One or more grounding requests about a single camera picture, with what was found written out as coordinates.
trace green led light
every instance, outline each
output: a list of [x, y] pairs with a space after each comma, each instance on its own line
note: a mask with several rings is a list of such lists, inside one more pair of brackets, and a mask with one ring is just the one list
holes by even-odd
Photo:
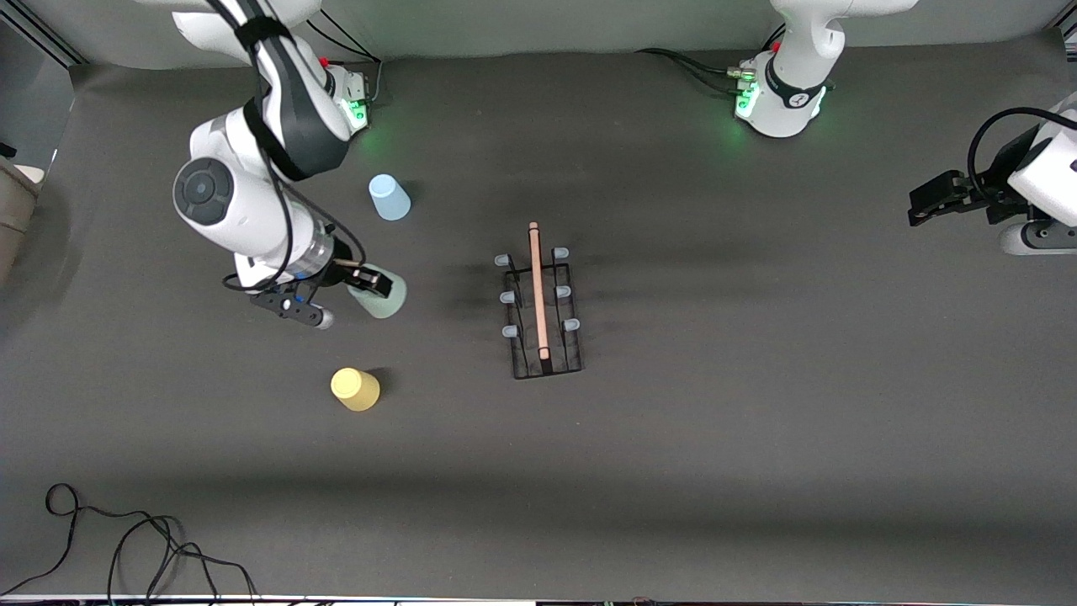
[[755, 109], [755, 101], [759, 99], [759, 83], [755, 82], [749, 86], [746, 90], [741, 93], [741, 97], [743, 98], [737, 103], [737, 114], [741, 117], [749, 117], [752, 115], [752, 110]]

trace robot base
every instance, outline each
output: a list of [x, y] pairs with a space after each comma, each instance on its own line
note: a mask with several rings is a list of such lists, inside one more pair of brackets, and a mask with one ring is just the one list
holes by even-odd
[[366, 128], [370, 118], [369, 100], [366, 98], [366, 76], [350, 72], [340, 66], [328, 66], [325, 70], [338, 83], [333, 100], [348, 118], [351, 135]]
[[[764, 73], [774, 53], [766, 51], [751, 59], [741, 61], [742, 69], [754, 69]], [[753, 128], [768, 137], [784, 139], [800, 133], [813, 117], [819, 115], [820, 103], [826, 95], [826, 87], [814, 99], [806, 97], [803, 107], [789, 109], [781, 95], [770, 87], [766, 77], [758, 77], [747, 84], [737, 98], [733, 115], [747, 122]]]

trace black cable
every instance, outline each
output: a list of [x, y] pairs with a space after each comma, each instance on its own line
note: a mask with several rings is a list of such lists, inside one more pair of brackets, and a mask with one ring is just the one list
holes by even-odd
[[1041, 117], [1044, 119], [1047, 119], [1048, 122], [1060, 124], [1066, 128], [1077, 130], [1077, 122], [1069, 119], [1068, 117], [1059, 115], [1052, 111], [1047, 111], [1039, 108], [1026, 108], [1026, 107], [1010, 108], [1007, 110], [1003, 110], [989, 117], [987, 122], [984, 122], [983, 125], [980, 126], [980, 129], [976, 131], [976, 135], [973, 136], [973, 141], [968, 144], [968, 158], [967, 158], [968, 178], [969, 180], [973, 181], [973, 187], [976, 189], [978, 194], [980, 194], [980, 196], [984, 200], [988, 201], [993, 200], [994, 197], [988, 195], [987, 191], [984, 189], [983, 182], [980, 179], [980, 175], [976, 172], [976, 152], [979, 151], [980, 141], [983, 140], [983, 136], [988, 132], [988, 130], [991, 129], [991, 127], [996, 122], [1009, 115], [1034, 115], [1036, 117]]
[[637, 53], [644, 53], [644, 54], [647, 54], [647, 55], [657, 55], [657, 56], [666, 57], [666, 58], [672, 60], [673, 62], [675, 62], [676, 65], [681, 66], [686, 72], [688, 72], [688, 75], [693, 76], [697, 82], [699, 82], [700, 84], [702, 84], [703, 86], [707, 86], [708, 88], [710, 88], [712, 90], [717, 90], [718, 93], [727, 94], [727, 95], [737, 95], [737, 94], [739, 94], [739, 91], [737, 89], [735, 89], [735, 88], [732, 88], [730, 86], [719, 86], [718, 84], [715, 84], [714, 82], [708, 80], [703, 75], [703, 73], [708, 73], [708, 74], [712, 74], [712, 75], [718, 75], [718, 74], [725, 75], [726, 70], [724, 70], [724, 69], [711, 67], [709, 65], [705, 65], [705, 64], [702, 64], [700, 61], [697, 61], [696, 59], [694, 59], [691, 57], [682, 55], [681, 53], [675, 53], [673, 51], [668, 51], [666, 48], [642, 48], [640, 51], [637, 51]]
[[[221, 18], [223, 18], [224, 22], [228, 24], [228, 27], [230, 27], [233, 31], [239, 29], [239, 22], [236, 20], [236, 17], [230, 12], [228, 12], [228, 10], [225, 9], [223, 4], [221, 4], [221, 0], [207, 0], [207, 2], [214, 11], [216, 11], [219, 15], [221, 15]], [[265, 105], [265, 93], [262, 89], [262, 73], [258, 71], [257, 54], [254, 52], [253, 45], [247, 48], [247, 56], [250, 58], [251, 68], [254, 71], [254, 99], [257, 104], [258, 111], [261, 112], [263, 111], [263, 108]], [[292, 245], [295, 242], [294, 226], [292, 225], [292, 212], [289, 209], [288, 199], [284, 197], [284, 192], [281, 191], [280, 177], [277, 175], [277, 171], [274, 169], [272, 163], [269, 160], [269, 154], [266, 153], [264, 149], [262, 149], [262, 145], [258, 145], [258, 153], [262, 156], [262, 161], [265, 164], [266, 172], [268, 172], [269, 174], [269, 181], [272, 183], [272, 188], [277, 193], [277, 199], [280, 201], [280, 209], [284, 213], [284, 231], [286, 234], [286, 248], [284, 249], [283, 262], [280, 264], [279, 267], [277, 267], [277, 270], [268, 279], [261, 280], [254, 285], [250, 286], [243, 286], [242, 284], [233, 284], [230, 280], [239, 277], [236, 273], [229, 273], [221, 279], [221, 283], [225, 287], [227, 287], [228, 290], [235, 290], [239, 292], [249, 292], [252, 290], [257, 292], [265, 292], [267, 290], [276, 287], [278, 285], [277, 279], [284, 273], [284, 268], [288, 267], [288, 264], [292, 262]]]
[[370, 96], [370, 102], [378, 100], [378, 95], [381, 94], [381, 70], [386, 68], [384, 61], [378, 61], [378, 74], [375, 76], [374, 81], [374, 95]]
[[778, 38], [781, 37], [783, 33], [785, 33], [785, 24], [784, 23], [782, 25], [778, 26], [778, 29], [775, 29], [774, 32], [770, 34], [770, 38], [768, 38], [767, 41], [763, 43], [763, 47], [759, 48], [759, 50], [760, 51], [769, 51], [770, 50], [770, 45], [773, 44], [778, 40]]
[[[237, 29], [239, 27], [239, 24], [236, 20], [236, 18], [232, 15], [232, 13], [227, 12], [227, 10], [221, 4], [220, 0], [207, 0], [207, 1], [209, 2], [210, 6], [213, 8], [214, 11], [216, 11], [218, 13], [221, 14], [222, 17], [224, 17], [224, 20], [228, 24], [229, 27], [232, 27], [233, 30], [235, 30], [235, 29]], [[318, 28], [314, 27], [313, 24], [310, 24], [310, 26], [316, 31], [318, 31], [319, 33], [322, 33], [324, 36], [324, 33], [321, 32], [320, 30], [318, 30]], [[251, 66], [254, 67], [255, 99], [256, 99], [256, 102], [257, 102], [257, 107], [261, 110], [261, 108], [263, 107], [264, 101], [265, 101], [264, 93], [262, 90], [262, 74], [261, 74], [261, 72], [257, 69], [257, 57], [256, 57], [256, 54], [254, 52], [253, 46], [250, 47], [250, 48], [248, 48], [247, 53], [248, 53], [248, 56], [251, 59]], [[367, 54], [367, 56], [372, 60], [377, 60], [379, 64], [381, 61], [381, 59], [377, 59], [373, 55]], [[278, 177], [276, 170], [272, 167], [272, 163], [269, 159], [268, 153], [261, 145], [258, 145], [258, 153], [262, 155], [262, 161], [265, 163], [266, 171], [269, 173], [269, 180], [270, 180], [270, 182], [272, 182], [274, 191], [277, 193], [277, 198], [280, 200], [280, 203], [281, 203], [281, 210], [284, 212], [284, 226], [285, 226], [285, 231], [286, 231], [286, 235], [288, 235], [288, 238], [286, 238], [286, 249], [285, 249], [285, 253], [284, 253], [284, 262], [281, 263], [281, 265], [277, 268], [277, 271], [272, 274], [272, 277], [270, 277], [268, 279], [265, 279], [265, 280], [262, 280], [262, 281], [260, 281], [258, 283], [256, 283], [254, 285], [243, 286], [242, 284], [234, 284], [234, 283], [232, 283], [233, 279], [237, 279], [238, 278], [237, 273], [229, 273], [229, 274], [225, 276], [224, 278], [221, 279], [221, 283], [225, 287], [227, 287], [229, 290], [235, 290], [235, 291], [239, 291], [239, 292], [249, 292], [249, 291], [252, 291], [252, 290], [258, 291], [258, 292], [265, 292], [266, 290], [269, 290], [271, 287], [280, 285], [280, 284], [277, 284], [277, 279], [280, 278], [281, 274], [283, 274], [284, 268], [289, 265], [289, 263], [291, 263], [292, 245], [294, 244], [294, 232], [293, 232], [294, 231], [294, 226], [292, 224], [292, 214], [291, 214], [291, 211], [289, 209], [288, 198], [284, 195], [283, 188], [286, 188], [289, 192], [291, 192], [293, 195], [295, 195], [297, 198], [299, 198], [299, 200], [303, 203], [309, 206], [311, 209], [313, 209], [319, 214], [321, 214], [322, 216], [324, 216], [328, 222], [331, 222], [331, 223], [335, 224], [337, 227], [339, 227], [340, 230], [342, 230], [352, 240], [352, 242], [355, 244], [355, 248], [356, 248], [356, 250], [359, 252], [359, 255], [360, 255], [360, 258], [361, 258], [360, 262], [361, 263], [365, 263], [366, 262], [366, 249], [363, 248], [363, 243], [361, 241], [359, 241], [359, 238], [356, 238], [355, 235], [351, 232], [351, 229], [349, 229], [347, 225], [345, 225], [345, 224], [340, 223], [339, 221], [337, 221], [336, 219], [334, 219], [333, 215], [331, 215], [328, 212], [326, 212], [325, 210], [323, 210], [320, 206], [318, 206], [317, 203], [314, 203], [313, 201], [311, 201], [310, 198], [308, 198], [307, 196], [303, 195], [303, 193], [300, 193], [298, 189], [296, 189], [294, 186], [292, 186], [291, 183], [288, 183], [288, 182], [284, 182], [283, 180], [281, 180], [280, 177]]]
[[351, 232], [351, 229], [348, 228], [348, 225], [345, 225], [340, 221], [337, 221], [332, 214], [330, 214], [328, 212], [326, 212], [321, 206], [318, 206], [317, 203], [314, 203], [313, 201], [311, 201], [310, 198], [308, 198], [307, 196], [303, 195], [303, 192], [300, 192], [299, 189], [295, 188], [291, 183], [284, 183], [284, 187], [288, 188], [288, 191], [291, 192], [292, 195], [294, 195], [295, 197], [299, 198], [299, 201], [302, 201], [303, 203], [306, 203], [314, 212], [317, 212], [317, 213], [321, 214], [322, 216], [324, 216], [326, 221], [328, 221], [330, 223], [333, 223], [334, 225], [336, 225], [337, 227], [339, 227], [340, 230], [344, 231], [346, 236], [348, 236], [348, 239], [350, 239], [352, 241], [352, 243], [355, 244], [355, 251], [359, 252], [359, 258], [356, 258], [356, 262], [360, 265], [362, 265], [363, 263], [366, 263], [366, 249], [363, 246], [363, 242], [359, 241], [359, 238], [355, 237], [355, 234]]
[[321, 12], [322, 12], [322, 16], [324, 16], [325, 18], [327, 18], [330, 20], [330, 23], [334, 25], [334, 27], [336, 27], [337, 29], [340, 30], [340, 33], [342, 33], [345, 36], [345, 38], [347, 38], [348, 40], [351, 40], [352, 43], [354, 43], [355, 46], [358, 46], [360, 51], [363, 51], [363, 53], [367, 57], [370, 57], [370, 59], [373, 59], [375, 62], [379, 62], [379, 64], [381, 62], [381, 59], [379, 59], [378, 57], [375, 57], [374, 53], [367, 51], [366, 46], [363, 46], [363, 44], [360, 43], [359, 40], [355, 40], [354, 38], [352, 38], [351, 34], [348, 33], [348, 30], [346, 30], [345, 28], [340, 27], [340, 24], [338, 24], [336, 22], [336, 19], [334, 19], [333, 17], [331, 17], [330, 14], [325, 12], [325, 9], [321, 9]]
[[639, 51], [637, 51], [637, 53], [644, 53], [647, 55], [660, 55], [662, 57], [669, 57], [679, 62], [688, 64], [700, 71], [705, 71], [708, 73], [715, 73], [718, 75], [726, 74], [725, 68], [709, 66], [704, 62], [697, 61], [696, 59], [689, 57], [688, 55], [677, 53], [675, 51], [670, 51], [669, 48], [655, 48], [655, 47], [640, 48]]
[[356, 51], [355, 48], [352, 48], [351, 46], [345, 44], [344, 42], [340, 42], [339, 40], [333, 38], [328, 33], [325, 33], [324, 31], [318, 29], [318, 26], [314, 25], [313, 23], [311, 23], [310, 19], [307, 19], [307, 25], [309, 25], [310, 29], [314, 30], [316, 33], [318, 33], [322, 38], [328, 40], [330, 42], [336, 44], [337, 46], [340, 46], [345, 51], [348, 51], [349, 53], [354, 53], [354, 54], [360, 55], [362, 57], [366, 57], [366, 58], [370, 59], [372, 61], [375, 60], [374, 55], [372, 55], [369, 53], [364, 53], [362, 51]]
[[[71, 497], [72, 505], [70, 510], [61, 511], [58, 510], [56, 507], [54, 507], [53, 499], [56, 497], [56, 494], [60, 490], [67, 491]], [[127, 532], [124, 533], [123, 537], [120, 539], [120, 542], [116, 545], [116, 549], [112, 553], [112, 562], [109, 565], [109, 577], [108, 577], [108, 583], [106, 586], [107, 598], [109, 604], [112, 604], [112, 583], [113, 579], [115, 578], [116, 568], [120, 564], [120, 556], [123, 553], [124, 545], [126, 544], [127, 538], [131, 536], [131, 534], [134, 534], [136, 531], [146, 525], [152, 527], [158, 535], [162, 536], [162, 538], [165, 539], [165, 553], [162, 556], [160, 564], [157, 567], [156, 574], [154, 574], [153, 580], [146, 588], [145, 603], [148, 605], [150, 604], [151, 597], [154, 591], [156, 590], [157, 584], [160, 582], [160, 579], [164, 578], [165, 574], [168, 572], [168, 568], [179, 558], [190, 558], [193, 560], [197, 560], [201, 564], [202, 573], [206, 576], [206, 582], [209, 586], [210, 591], [213, 593], [213, 597], [215, 598], [214, 601], [220, 600], [221, 593], [220, 591], [218, 591], [216, 583], [213, 581], [213, 576], [209, 570], [209, 564], [216, 564], [219, 566], [228, 566], [237, 568], [243, 575], [243, 580], [247, 584], [247, 589], [251, 595], [252, 601], [254, 598], [254, 594], [257, 593], [257, 589], [254, 587], [254, 581], [251, 579], [250, 574], [243, 566], [236, 564], [235, 562], [228, 562], [225, 560], [219, 560], [216, 558], [210, 558], [205, 553], [202, 553], [201, 548], [199, 548], [198, 545], [195, 542], [187, 541], [180, 544], [176, 539], [176, 536], [172, 534], [172, 526], [171, 526], [171, 524], [174, 523], [177, 530], [179, 530], [180, 521], [172, 516], [151, 516], [150, 513], [140, 509], [134, 511], [127, 511], [124, 513], [116, 513], [90, 505], [82, 505], [79, 502], [79, 493], [75, 492], [74, 488], [72, 488], [70, 484], [65, 484], [65, 483], [53, 484], [48, 489], [48, 492], [45, 493], [45, 510], [50, 515], [55, 516], [57, 518], [67, 518], [67, 517], [71, 518], [71, 523], [68, 526], [68, 537], [67, 537], [67, 544], [64, 547], [64, 552], [60, 554], [59, 560], [57, 560], [56, 563], [53, 564], [51, 568], [48, 568], [47, 570], [45, 570], [40, 575], [34, 575], [32, 577], [29, 577], [27, 579], [24, 579], [15, 583], [11, 589], [4, 591], [3, 593], [0, 593], [0, 596], [8, 595], [14, 591], [17, 591], [23, 586], [31, 581], [36, 581], [38, 579], [47, 577], [48, 575], [59, 569], [59, 567], [64, 564], [64, 562], [67, 561], [68, 555], [71, 553], [71, 545], [74, 542], [74, 530], [79, 524], [80, 515], [84, 511], [90, 511], [93, 513], [97, 513], [98, 516], [104, 518], [113, 518], [113, 519], [128, 518], [131, 516], [138, 516], [142, 518], [142, 520], [139, 520], [131, 527], [129, 527]]]

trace yellow cup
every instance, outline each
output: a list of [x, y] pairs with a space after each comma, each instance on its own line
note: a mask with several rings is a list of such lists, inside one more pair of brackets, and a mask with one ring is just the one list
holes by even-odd
[[381, 385], [373, 375], [353, 368], [336, 371], [330, 386], [340, 404], [355, 412], [369, 409], [381, 395]]

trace cable strap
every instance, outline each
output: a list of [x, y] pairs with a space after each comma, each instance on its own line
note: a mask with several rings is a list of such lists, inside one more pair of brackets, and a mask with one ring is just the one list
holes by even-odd
[[778, 96], [782, 98], [785, 107], [788, 109], [800, 109], [808, 104], [809, 101], [819, 95], [826, 82], [821, 82], [811, 88], [797, 88], [792, 84], [786, 84], [781, 77], [778, 76], [778, 72], [774, 70], [774, 57], [770, 57], [767, 61], [767, 69], [764, 72], [767, 84], [770, 85], [770, 89], [778, 93]]
[[247, 127], [251, 129], [251, 135], [254, 135], [254, 140], [258, 143], [258, 146], [269, 154], [269, 159], [277, 165], [277, 168], [280, 168], [280, 171], [285, 177], [292, 181], [302, 181], [309, 177], [309, 174], [305, 173], [292, 161], [288, 152], [284, 151], [284, 145], [280, 143], [277, 136], [266, 125], [265, 119], [262, 118], [262, 108], [258, 107], [257, 99], [251, 98], [251, 100], [243, 103], [243, 119], [247, 121]]
[[258, 15], [236, 28], [236, 40], [250, 51], [255, 44], [268, 38], [288, 38], [292, 40], [292, 32], [279, 20]]

